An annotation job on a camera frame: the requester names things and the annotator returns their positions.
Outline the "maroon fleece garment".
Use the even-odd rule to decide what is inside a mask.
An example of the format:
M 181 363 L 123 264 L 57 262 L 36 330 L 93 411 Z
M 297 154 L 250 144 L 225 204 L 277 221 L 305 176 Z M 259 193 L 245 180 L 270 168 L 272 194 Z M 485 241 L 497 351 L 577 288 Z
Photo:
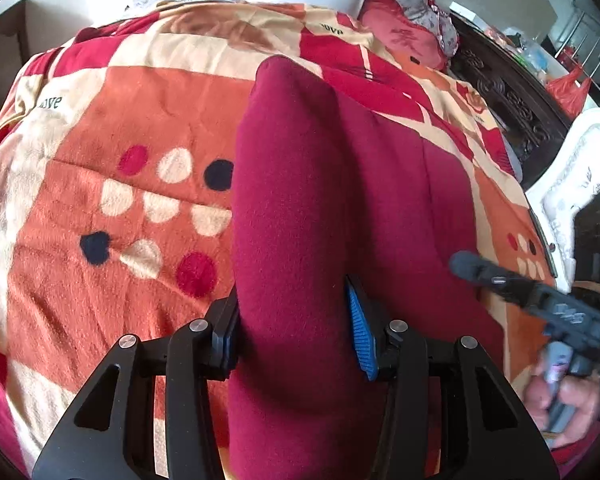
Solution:
M 477 246 L 459 128 L 377 84 L 329 84 L 289 58 L 258 69 L 233 174 L 234 274 L 244 352 L 230 378 L 230 468 L 241 479 L 362 479 L 385 387 L 358 366 L 344 301 L 354 275 L 392 315 L 441 340 L 503 330 L 449 258 Z

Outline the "white quilted cover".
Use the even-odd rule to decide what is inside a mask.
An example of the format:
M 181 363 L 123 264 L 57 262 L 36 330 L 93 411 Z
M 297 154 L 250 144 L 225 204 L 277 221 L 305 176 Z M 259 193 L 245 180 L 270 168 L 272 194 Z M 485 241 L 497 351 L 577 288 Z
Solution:
M 581 113 L 572 123 L 556 157 L 526 192 L 554 264 L 556 286 L 570 289 L 573 259 L 573 218 L 600 192 L 600 107 Z

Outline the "dark carved wooden headboard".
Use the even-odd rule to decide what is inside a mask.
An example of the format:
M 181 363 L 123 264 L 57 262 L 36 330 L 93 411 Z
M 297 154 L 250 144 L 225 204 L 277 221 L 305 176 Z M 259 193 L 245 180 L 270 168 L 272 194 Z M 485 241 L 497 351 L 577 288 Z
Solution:
M 490 112 L 522 170 L 528 190 L 554 162 L 573 123 L 524 66 L 466 18 L 451 14 L 460 42 L 451 72 L 471 84 Z

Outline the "red plastic bag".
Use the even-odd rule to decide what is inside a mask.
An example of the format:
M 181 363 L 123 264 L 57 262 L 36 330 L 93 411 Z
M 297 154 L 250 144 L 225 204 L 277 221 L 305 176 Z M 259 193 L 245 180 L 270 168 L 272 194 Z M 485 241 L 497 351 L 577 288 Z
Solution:
M 547 92 L 570 119 L 576 119 L 582 113 L 591 88 L 589 76 L 585 76 L 580 84 L 579 78 L 583 74 L 583 67 L 577 64 L 567 75 L 552 79 L 545 85 Z

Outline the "orange red patterned blanket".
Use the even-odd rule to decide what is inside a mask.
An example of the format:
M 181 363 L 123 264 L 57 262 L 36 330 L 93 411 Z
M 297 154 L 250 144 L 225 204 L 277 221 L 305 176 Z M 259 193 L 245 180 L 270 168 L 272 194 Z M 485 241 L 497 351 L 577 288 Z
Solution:
M 413 100 L 468 137 L 472 252 L 550 279 L 504 141 L 470 84 L 400 65 L 361 22 L 300 4 L 177 4 L 81 30 L 20 70 L 0 113 L 0 450 L 31 471 L 74 394 L 125 333 L 158 338 L 237 288 L 237 133 L 259 67 L 282 56 L 329 84 Z M 540 321 L 472 289 L 521 388 Z M 230 468 L 230 380 L 211 390 Z

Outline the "red heart cushion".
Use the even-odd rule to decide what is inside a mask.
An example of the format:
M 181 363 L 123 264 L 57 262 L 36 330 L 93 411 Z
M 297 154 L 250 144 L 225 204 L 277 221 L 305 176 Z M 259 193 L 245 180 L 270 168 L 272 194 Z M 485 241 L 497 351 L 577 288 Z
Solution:
M 365 0 L 358 20 L 400 65 L 406 62 L 443 72 L 448 58 L 436 36 L 410 21 L 396 0 Z

